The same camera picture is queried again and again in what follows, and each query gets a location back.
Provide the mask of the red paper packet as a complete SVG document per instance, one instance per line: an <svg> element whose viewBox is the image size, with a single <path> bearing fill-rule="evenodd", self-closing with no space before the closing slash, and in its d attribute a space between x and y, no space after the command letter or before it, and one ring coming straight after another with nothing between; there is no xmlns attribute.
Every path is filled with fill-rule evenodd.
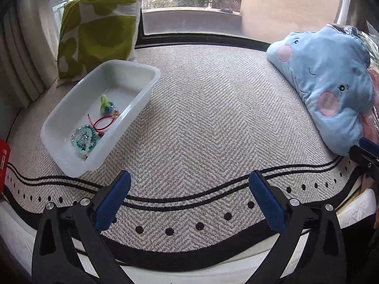
<svg viewBox="0 0 379 284"><path fill-rule="evenodd" d="M0 139L0 194L3 194L5 186L6 168L10 157L10 151L10 146L3 139Z"/></svg>

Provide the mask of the white plastic tray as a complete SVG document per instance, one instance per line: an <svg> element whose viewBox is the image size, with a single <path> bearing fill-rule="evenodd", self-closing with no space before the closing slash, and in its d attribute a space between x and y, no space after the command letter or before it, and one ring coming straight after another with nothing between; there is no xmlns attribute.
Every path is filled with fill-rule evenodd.
<svg viewBox="0 0 379 284"><path fill-rule="evenodd" d="M95 171L141 113L160 79L158 68L110 60L77 83L53 109L41 129L41 140L57 166L69 177ZM113 102L101 115L100 96Z"/></svg>

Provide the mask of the black window frame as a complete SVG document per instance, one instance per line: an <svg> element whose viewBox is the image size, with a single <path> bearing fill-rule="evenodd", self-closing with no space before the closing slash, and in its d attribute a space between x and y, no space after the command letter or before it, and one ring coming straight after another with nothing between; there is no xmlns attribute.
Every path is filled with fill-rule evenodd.
<svg viewBox="0 0 379 284"><path fill-rule="evenodd" d="M136 49L168 45L223 45L266 51L269 43L258 40L214 33L158 33L146 35L144 32L143 13L139 21Z"/></svg>

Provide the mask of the green blue toy charm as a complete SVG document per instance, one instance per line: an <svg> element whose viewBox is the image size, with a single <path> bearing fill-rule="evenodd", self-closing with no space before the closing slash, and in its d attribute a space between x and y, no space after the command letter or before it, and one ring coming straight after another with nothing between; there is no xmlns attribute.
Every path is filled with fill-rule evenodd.
<svg viewBox="0 0 379 284"><path fill-rule="evenodd" d="M109 101L105 94L100 96L100 113L101 115L110 115L113 113L114 104Z"/></svg>

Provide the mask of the beige curtain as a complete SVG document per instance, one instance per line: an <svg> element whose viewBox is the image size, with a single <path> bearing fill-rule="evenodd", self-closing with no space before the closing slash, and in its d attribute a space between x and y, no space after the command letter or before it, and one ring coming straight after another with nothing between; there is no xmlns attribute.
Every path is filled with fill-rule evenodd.
<svg viewBox="0 0 379 284"><path fill-rule="evenodd" d="M58 32L49 0L1 0L1 93L28 107L58 78Z"/></svg>

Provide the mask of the blue cloud plush pillow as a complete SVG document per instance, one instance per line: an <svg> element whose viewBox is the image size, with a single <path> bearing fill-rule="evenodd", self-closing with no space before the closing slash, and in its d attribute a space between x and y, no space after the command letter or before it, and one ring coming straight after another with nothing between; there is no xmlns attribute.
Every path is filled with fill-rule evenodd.
<svg viewBox="0 0 379 284"><path fill-rule="evenodd" d="M291 32L269 45L266 55L299 94L325 145L347 155L364 136L362 118L376 97L364 43L327 25Z"/></svg>

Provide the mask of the green white patterned pillow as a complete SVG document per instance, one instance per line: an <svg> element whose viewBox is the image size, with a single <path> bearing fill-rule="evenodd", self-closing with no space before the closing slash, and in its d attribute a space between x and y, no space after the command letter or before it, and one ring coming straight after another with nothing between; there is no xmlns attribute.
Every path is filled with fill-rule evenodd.
<svg viewBox="0 0 379 284"><path fill-rule="evenodd" d="M142 0L75 0L64 7L59 84L80 81L109 60L135 61Z"/></svg>

